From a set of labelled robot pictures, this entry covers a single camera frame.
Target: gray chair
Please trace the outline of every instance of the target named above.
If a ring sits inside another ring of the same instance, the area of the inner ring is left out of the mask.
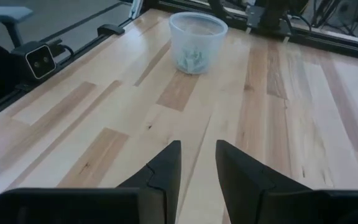
[[[26,7],[0,6],[0,22],[5,25],[15,47],[23,44],[17,25],[30,17],[32,13],[32,10]]]

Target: chair armrest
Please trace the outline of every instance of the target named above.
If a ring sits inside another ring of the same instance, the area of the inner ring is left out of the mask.
[[[18,24],[32,15],[32,10],[21,6],[0,6],[0,22]]]

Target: black metal rail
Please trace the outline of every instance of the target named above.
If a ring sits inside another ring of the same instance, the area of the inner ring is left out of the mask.
[[[126,2],[118,2],[106,9],[103,9],[102,11],[99,11],[93,15],[90,15],[89,17],[87,17],[79,22],[76,22],[75,24],[73,24],[71,26],[68,26],[68,27],[44,38],[43,40],[41,40],[41,42],[50,41],[64,33],[68,32],[69,30],[72,30],[72,29],[84,24],[85,22],[88,22],[91,19],[94,19],[95,17],[100,16],[100,15],[102,15],[102,14],[122,5],[122,4],[128,5],[128,3],[126,3]],[[122,24],[120,24],[119,27],[124,27],[129,22],[130,21],[124,21]],[[63,70],[69,64],[73,63],[75,60],[77,60],[78,58],[83,56],[85,53],[87,53],[88,51],[90,51],[91,49],[93,49],[94,47],[96,47],[97,45],[99,45],[100,43],[102,43],[109,37],[110,37],[110,35],[99,35],[97,38],[91,40],[86,45],[82,46],[82,48],[74,51],[74,54],[72,56],[68,56],[68,57],[64,58],[62,61],[60,61],[57,64],[56,69],[53,71],[53,73],[48,78],[53,77],[55,74],[57,74],[58,72]],[[34,88],[36,88],[39,85],[41,85],[41,83],[32,83],[31,85],[21,83],[21,84],[17,85],[15,90],[13,90],[11,93],[9,93],[8,95],[6,95],[0,99],[0,112],[2,110],[4,110],[5,108],[7,108],[9,105],[13,104],[15,101],[17,101],[21,97],[23,97],[24,95],[26,95],[28,92],[32,91]]]
[[[214,14],[215,16],[219,17],[224,22],[226,22],[229,27],[240,29],[240,30],[246,30],[248,28],[247,16],[227,12],[225,9],[223,9],[221,5],[218,6],[218,4],[220,4],[219,0],[209,0],[209,3],[210,4],[212,3],[214,6],[214,10],[212,10],[210,6],[193,1],[184,1],[184,0],[160,0],[160,1],[145,0],[145,1],[149,1],[148,4],[145,4],[146,6],[150,6],[152,8],[160,9],[163,11],[167,11],[167,12],[193,11],[193,12]],[[358,41],[322,34],[320,32],[310,33],[309,30],[300,29],[296,27],[293,27],[292,29],[294,34],[292,37],[290,37],[289,42],[358,58]],[[259,32],[257,30],[253,31],[253,33],[259,35],[274,36],[271,34],[267,34],[266,32]]]

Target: translucent plastic container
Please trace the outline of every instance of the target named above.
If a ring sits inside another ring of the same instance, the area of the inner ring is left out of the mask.
[[[169,24],[177,68],[188,74],[207,72],[218,56],[227,25],[214,16],[197,12],[176,13]]]

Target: wooden table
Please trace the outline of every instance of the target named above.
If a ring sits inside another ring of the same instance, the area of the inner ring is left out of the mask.
[[[189,76],[168,17],[149,10],[0,113],[0,192],[115,187],[174,139],[179,224],[229,222],[217,139],[314,189],[358,189],[358,59],[229,29]]]

